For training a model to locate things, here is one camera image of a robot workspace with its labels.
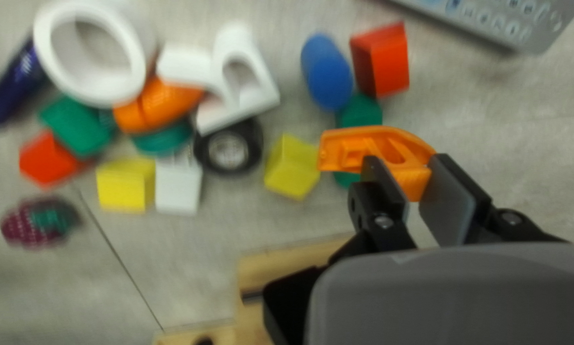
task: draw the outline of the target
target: green object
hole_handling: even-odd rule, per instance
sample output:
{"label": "green object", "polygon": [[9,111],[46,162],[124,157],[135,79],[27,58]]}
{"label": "green object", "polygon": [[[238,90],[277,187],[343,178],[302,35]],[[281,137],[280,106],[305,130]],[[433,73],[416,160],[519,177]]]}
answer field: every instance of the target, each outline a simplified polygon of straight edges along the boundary
{"label": "green object", "polygon": [[353,174],[352,172],[344,171],[334,171],[333,177],[336,179],[337,184],[346,189],[348,189],[353,182],[359,182],[361,179],[360,174]]}
{"label": "green object", "polygon": [[142,153],[151,156],[167,156],[184,146],[193,129],[187,121],[180,121],[174,126],[143,136],[133,136],[135,146]]}
{"label": "green object", "polygon": [[383,109],[363,93],[351,97],[344,109],[336,113],[336,128],[373,126],[383,124]]}
{"label": "green object", "polygon": [[55,229],[65,234],[76,223],[76,216],[67,209],[49,208],[31,212],[31,223],[42,232]]}
{"label": "green object", "polygon": [[100,109],[98,112],[98,119],[100,126],[109,130],[110,133],[114,133],[114,131],[119,128],[114,120],[112,109]]}
{"label": "green object", "polygon": [[99,112],[71,98],[63,97],[47,107],[40,118],[59,141],[79,158],[98,154],[112,138],[99,122]]}

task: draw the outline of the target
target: green block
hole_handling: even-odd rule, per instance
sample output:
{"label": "green block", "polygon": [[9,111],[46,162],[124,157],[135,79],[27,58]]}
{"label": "green block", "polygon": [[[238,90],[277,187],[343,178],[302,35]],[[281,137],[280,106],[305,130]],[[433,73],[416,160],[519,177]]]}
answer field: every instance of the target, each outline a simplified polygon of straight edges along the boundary
{"label": "green block", "polygon": [[109,130],[110,133],[114,133],[119,128],[116,124],[116,120],[114,120],[112,109],[100,109],[98,118],[100,126]]}
{"label": "green block", "polygon": [[383,124],[383,109],[363,93],[351,97],[349,103],[336,113],[336,128],[373,126]]}
{"label": "green block", "polygon": [[348,189],[353,182],[359,182],[360,175],[351,172],[334,171],[333,177],[341,187]]}
{"label": "green block", "polygon": [[161,157],[171,155],[185,146],[192,135],[191,125],[187,121],[180,121],[160,131],[143,136],[133,136],[132,140],[140,152]]}
{"label": "green block", "polygon": [[40,118],[71,152],[80,158],[100,153],[112,138],[99,122],[99,112],[71,98],[63,97],[47,107]]}

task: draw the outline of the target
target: red block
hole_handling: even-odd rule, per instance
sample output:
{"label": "red block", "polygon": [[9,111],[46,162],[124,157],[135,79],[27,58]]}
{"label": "red block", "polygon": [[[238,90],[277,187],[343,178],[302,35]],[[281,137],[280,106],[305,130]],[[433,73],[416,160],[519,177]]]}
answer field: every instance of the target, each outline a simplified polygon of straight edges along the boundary
{"label": "red block", "polygon": [[408,44],[403,22],[355,35],[350,45],[355,78],[362,92],[383,98],[408,89]]}
{"label": "red block", "polygon": [[42,188],[52,187],[74,176],[90,162],[78,160],[48,130],[24,145],[19,155],[21,174]]}

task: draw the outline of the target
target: orange block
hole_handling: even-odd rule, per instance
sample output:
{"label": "orange block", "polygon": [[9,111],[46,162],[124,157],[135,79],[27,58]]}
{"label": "orange block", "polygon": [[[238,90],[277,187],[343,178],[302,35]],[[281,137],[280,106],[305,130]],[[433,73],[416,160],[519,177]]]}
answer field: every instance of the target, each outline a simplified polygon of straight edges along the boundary
{"label": "orange block", "polygon": [[408,44],[403,22],[355,35],[350,46],[355,79],[366,95],[383,98],[408,89]]}
{"label": "orange block", "polygon": [[432,175],[426,167],[433,147],[412,133],[389,126],[329,129],[321,135],[317,169],[360,174],[365,156],[385,162],[410,201],[419,201]]}
{"label": "orange block", "polygon": [[114,108],[114,120],[125,133],[154,131],[186,116],[203,95],[203,89],[166,85],[154,76],[135,101]]}
{"label": "orange block", "polygon": [[49,130],[24,145],[19,153],[21,174],[42,188],[49,188],[76,175],[92,160],[78,160],[55,140]]}

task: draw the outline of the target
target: remote control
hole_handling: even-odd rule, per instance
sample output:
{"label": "remote control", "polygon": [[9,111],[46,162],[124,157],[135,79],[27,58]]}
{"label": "remote control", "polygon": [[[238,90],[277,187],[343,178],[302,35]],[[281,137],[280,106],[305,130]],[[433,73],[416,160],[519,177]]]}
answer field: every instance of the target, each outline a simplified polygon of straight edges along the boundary
{"label": "remote control", "polygon": [[543,53],[574,18],[574,0],[391,0],[519,51]]}

